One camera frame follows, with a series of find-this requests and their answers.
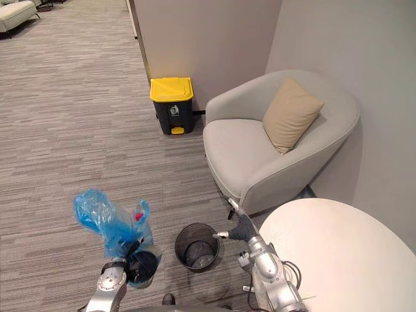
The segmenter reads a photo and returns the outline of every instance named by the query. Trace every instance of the floor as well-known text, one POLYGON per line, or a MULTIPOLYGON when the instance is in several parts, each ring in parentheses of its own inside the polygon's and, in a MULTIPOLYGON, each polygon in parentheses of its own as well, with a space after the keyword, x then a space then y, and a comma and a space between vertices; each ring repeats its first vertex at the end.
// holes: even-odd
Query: floor
POLYGON ((128 210, 147 199, 164 250, 152 285, 129 288, 121 311, 159 305, 167 292, 246 311, 243 244, 224 242, 204 274, 174 255, 185 225, 233 222, 205 161, 202 120, 189 135, 160 130, 125 1, 67 0, 40 15, 0 40, 1 311, 75 311, 92 296, 103 243, 72 210, 91 187, 128 210))

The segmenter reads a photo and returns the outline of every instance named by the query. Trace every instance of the robotic hand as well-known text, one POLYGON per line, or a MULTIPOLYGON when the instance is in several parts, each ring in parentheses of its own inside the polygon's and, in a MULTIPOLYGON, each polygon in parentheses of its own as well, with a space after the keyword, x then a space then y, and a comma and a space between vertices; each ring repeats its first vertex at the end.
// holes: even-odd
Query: robotic hand
POLYGON ((231 198, 228 200, 235 210, 239 223, 231 231, 218 232, 218 239, 235 239, 245 241, 249 253, 240 255, 241 267, 253 262, 252 276, 257 280, 255 292, 266 294, 268 304, 275 312, 308 312, 296 287, 287 280, 283 263, 279 257, 270 252, 270 247, 261 238, 248 215, 231 198))
POLYGON ((89 301, 86 312, 117 312, 127 291, 126 260, 114 258, 101 270, 97 290, 89 301))

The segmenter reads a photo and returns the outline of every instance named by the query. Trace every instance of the baseboard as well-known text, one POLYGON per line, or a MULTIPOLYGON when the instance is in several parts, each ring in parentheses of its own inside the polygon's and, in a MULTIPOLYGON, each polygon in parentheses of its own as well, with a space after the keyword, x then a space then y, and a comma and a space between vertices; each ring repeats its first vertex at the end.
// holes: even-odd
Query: baseboard
POLYGON ((203 110, 194 110, 192 115, 205 115, 205 111, 203 110))

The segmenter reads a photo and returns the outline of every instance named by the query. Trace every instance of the red object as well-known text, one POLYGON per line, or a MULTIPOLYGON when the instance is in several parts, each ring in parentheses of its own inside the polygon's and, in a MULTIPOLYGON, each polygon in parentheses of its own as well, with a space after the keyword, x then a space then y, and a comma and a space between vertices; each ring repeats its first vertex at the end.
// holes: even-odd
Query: red object
POLYGON ((135 218, 136 218, 136 222, 140 221, 140 219, 143 217, 142 213, 138 213, 136 214, 135 218))

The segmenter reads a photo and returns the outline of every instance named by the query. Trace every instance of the round table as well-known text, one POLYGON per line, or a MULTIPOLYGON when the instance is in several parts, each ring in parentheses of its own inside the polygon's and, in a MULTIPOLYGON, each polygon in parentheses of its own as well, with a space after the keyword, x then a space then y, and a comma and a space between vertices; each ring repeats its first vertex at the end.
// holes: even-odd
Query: round table
POLYGON ((260 234, 281 260, 299 266, 309 312, 416 311, 415 254, 363 211, 333 200, 294 200, 277 208, 260 234))

